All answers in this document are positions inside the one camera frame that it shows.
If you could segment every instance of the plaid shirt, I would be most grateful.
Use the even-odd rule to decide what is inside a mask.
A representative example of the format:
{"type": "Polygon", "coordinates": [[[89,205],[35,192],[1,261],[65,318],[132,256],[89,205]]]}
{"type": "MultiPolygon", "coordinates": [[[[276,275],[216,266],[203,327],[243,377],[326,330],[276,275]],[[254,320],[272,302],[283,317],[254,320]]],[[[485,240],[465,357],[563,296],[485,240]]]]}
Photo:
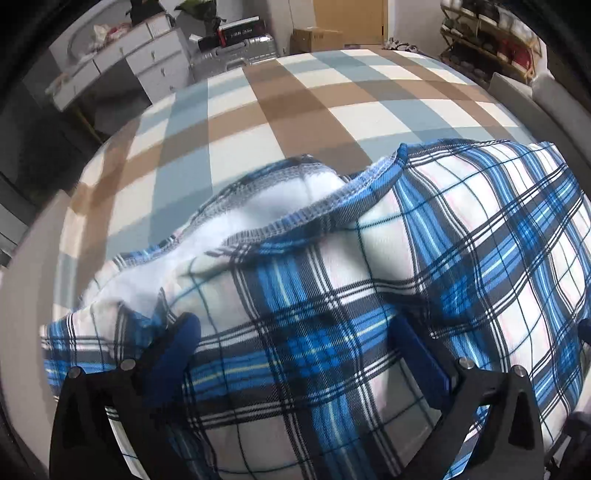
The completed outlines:
{"type": "Polygon", "coordinates": [[[352,177],[280,161],[156,247],[108,262],[82,307],[42,328],[48,379],[59,395],[73,365],[114,368],[193,312],[202,341],[183,419],[168,420],[197,476],[382,478],[439,417],[394,346],[404,316],[480,368],[525,366],[549,447],[586,373],[590,209],[549,143],[401,144],[352,177]]]}

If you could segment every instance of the shelf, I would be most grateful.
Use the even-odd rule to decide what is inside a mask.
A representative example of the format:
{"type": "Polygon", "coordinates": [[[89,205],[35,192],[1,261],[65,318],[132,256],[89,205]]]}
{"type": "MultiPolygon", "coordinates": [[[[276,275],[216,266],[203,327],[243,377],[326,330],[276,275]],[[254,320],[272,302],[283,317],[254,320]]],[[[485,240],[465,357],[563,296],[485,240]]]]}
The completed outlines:
{"type": "Polygon", "coordinates": [[[482,20],[480,20],[477,17],[471,17],[470,15],[466,15],[464,12],[459,11],[459,10],[454,10],[453,8],[448,8],[445,7],[444,5],[441,6],[441,10],[443,11],[444,15],[447,17],[447,13],[446,12],[451,12],[454,13],[456,15],[458,15],[459,17],[463,17],[463,18],[467,18],[470,20],[474,20],[474,22],[477,22],[477,27],[476,30],[484,30],[487,33],[490,33],[491,35],[494,36],[501,36],[503,37],[503,39],[506,40],[510,40],[513,43],[517,43],[522,47],[528,48],[530,50],[532,50],[536,55],[541,56],[541,52],[539,50],[536,50],[534,47],[538,46],[538,37],[535,36],[534,39],[530,42],[524,42],[523,40],[521,40],[519,37],[516,37],[515,35],[513,35],[513,33],[508,32],[507,30],[503,30],[499,27],[495,27],[494,25],[491,25],[490,23],[484,22],[482,20]]]}
{"type": "Polygon", "coordinates": [[[528,72],[523,73],[522,71],[518,70],[517,68],[515,68],[511,63],[507,63],[503,60],[501,60],[499,57],[497,57],[495,54],[489,52],[488,50],[485,50],[484,48],[480,48],[478,45],[474,45],[472,42],[465,40],[464,38],[458,37],[457,35],[454,35],[451,32],[448,32],[444,29],[440,29],[441,35],[443,35],[443,37],[449,37],[451,38],[453,41],[456,41],[458,43],[461,43],[463,45],[466,45],[467,47],[472,48],[473,50],[476,50],[478,53],[484,55],[485,57],[488,57],[492,60],[495,60],[497,63],[499,63],[503,68],[506,69],[510,69],[513,72],[516,72],[517,75],[520,78],[523,78],[525,81],[530,79],[530,75],[528,75],[531,72],[531,69],[528,72]]]}
{"type": "Polygon", "coordinates": [[[439,58],[441,59],[441,61],[445,65],[448,65],[452,69],[457,70],[462,75],[464,75],[465,77],[468,77],[471,81],[473,81],[474,83],[476,83],[477,85],[479,85],[480,87],[482,87],[482,88],[484,88],[485,90],[488,91],[488,87],[490,85],[489,82],[487,82],[484,79],[481,79],[480,77],[477,77],[476,75],[474,75],[472,72],[469,72],[468,70],[466,70],[461,65],[458,65],[456,63],[453,63],[450,59],[448,59],[444,55],[440,55],[439,58]]]}

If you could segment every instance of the silver suitcase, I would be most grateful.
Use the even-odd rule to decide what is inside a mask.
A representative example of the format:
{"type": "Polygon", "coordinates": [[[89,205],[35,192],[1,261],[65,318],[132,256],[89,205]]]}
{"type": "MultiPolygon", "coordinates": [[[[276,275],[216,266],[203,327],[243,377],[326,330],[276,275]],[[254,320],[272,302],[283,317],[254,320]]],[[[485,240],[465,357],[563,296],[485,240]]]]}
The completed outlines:
{"type": "Polygon", "coordinates": [[[249,38],[230,47],[216,47],[193,58],[193,74],[196,80],[213,77],[245,65],[276,59],[277,47],[270,35],[249,38]]]}

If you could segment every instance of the drawer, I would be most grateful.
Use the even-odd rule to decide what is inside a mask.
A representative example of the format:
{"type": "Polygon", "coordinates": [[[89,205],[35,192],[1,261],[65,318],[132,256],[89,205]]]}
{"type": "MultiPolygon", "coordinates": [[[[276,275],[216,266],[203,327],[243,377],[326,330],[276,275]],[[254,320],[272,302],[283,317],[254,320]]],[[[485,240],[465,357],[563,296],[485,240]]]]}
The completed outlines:
{"type": "Polygon", "coordinates": [[[108,70],[129,53],[152,40],[152,35],[145,23],[138,25],[123,37],[109,45],[95,57],[95,63],[101,73],[108,70]]]}
{"type": "Polygon", "coordinates": [[[146,20],[146,23],[148,24],[150,33],[154,38],[164,35],[166,32],[172,30],[170,20],[166,14],[156,15],[155,17],[146,20]]]}
{"type": "Polygon", "coordinates": [[[127,57],[127,63],[134,74],[149,69],[154,64],[183,52],[183,44],[178,31],[167,33],[163,37],[148,43],[127,57]]]}
{"type": "Polygon", "coordinates": [[[193,74],[188,60],[183,54],[178,54],[141,73],[138,79],[150,101],[156,103],[171,93],[191,85],[193,74]]]}
{"type": "Polygon", "coordinates": [[[99,75],[100,73],[93,61],[84,65],[68,82],[62,84],[60,91],[53,97],[57,109],[63,112],[72,100],[94,82],[99,75]]]}

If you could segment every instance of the white wall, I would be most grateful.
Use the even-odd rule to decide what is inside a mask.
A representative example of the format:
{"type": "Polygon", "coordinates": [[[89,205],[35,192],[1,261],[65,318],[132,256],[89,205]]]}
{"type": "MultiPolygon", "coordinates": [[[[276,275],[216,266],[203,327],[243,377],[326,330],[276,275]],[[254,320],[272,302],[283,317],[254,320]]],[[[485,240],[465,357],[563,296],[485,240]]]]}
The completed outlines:
{"type": "Polygon", "coordinates": [[[388,0],[388,38],[438,57],[447,47],[439,33],[443,18],[439,0],[388,0]]]}
{"type": "Polygon", "coordinates": [[[259,0],[261,13],[271,35],[275,38],[279,55],[290,52],[290,37],[294,28],[316,26],[313,0],[259,0]]]}

